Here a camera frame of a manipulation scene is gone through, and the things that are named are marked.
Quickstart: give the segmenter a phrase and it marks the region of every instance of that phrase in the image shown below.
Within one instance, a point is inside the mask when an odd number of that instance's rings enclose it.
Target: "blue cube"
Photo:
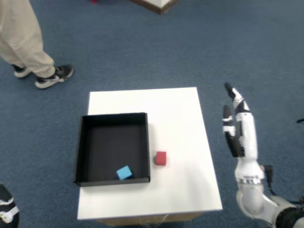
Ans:
[[[132,172],[127,165],[117,170],[116,173],[120,180],[124,180],[132,176]]]

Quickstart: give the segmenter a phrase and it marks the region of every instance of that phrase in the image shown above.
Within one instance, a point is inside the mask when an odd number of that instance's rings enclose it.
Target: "white shoe sole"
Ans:
[[[26,77],[28,76],[29,74],[31,73],[31,70],[28,69],[28,68],[25,68],[24,71],[22,72],[14,72],[14,76],[16,76],[17,78],[23,78],[23,77]]]
[[[54,80],[54,81],[47,81],[45,83],[39,83],[39,82],[35,82],[35,86],[38,88],[38,89],[46,89],[46,88],[49,88],[59,82],[65,82],[68,78],[70,78],[72,76],[72,74],[74,73],[74,69],[72,69],[72,71],[65,77],[65,78],[59,78],[57,76],[57,80]]]

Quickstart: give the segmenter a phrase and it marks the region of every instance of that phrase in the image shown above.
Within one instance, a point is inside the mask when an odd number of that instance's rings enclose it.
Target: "open black tray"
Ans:
[[[98,186],[150,182],[147,113],[88,115],[81,120],[74,183]],[[119,180],[128,165],[133,176]]]

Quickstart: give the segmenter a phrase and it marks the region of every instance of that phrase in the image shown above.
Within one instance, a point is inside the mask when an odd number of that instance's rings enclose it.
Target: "shoe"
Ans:
[[[0,227],[18,227],[18,224],[19,209],[9,191],[0,184]]]
[[[31,70],[28,69],[27,67],[25,68],[20,68],[19,66],[12,65],[15,69],[14,76],[17,78],[23,78],[28,76],[31,73]]]
[[[71,65],[64,65],[56,67],[54,75],[48,78],[37,77],[35,86],[39,89],[46,89],[50,86],[53,86],[59,82],[65,82],[68,80],[74,72],[74,69]]]

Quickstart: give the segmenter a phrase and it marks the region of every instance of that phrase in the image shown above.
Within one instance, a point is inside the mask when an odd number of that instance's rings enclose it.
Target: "table top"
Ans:
[[[91,92],[88,114],[148,114],[151,182],[81,187],[78,219],[221,210],[195,87]],[[167,152],[156,166],[156,151]]]

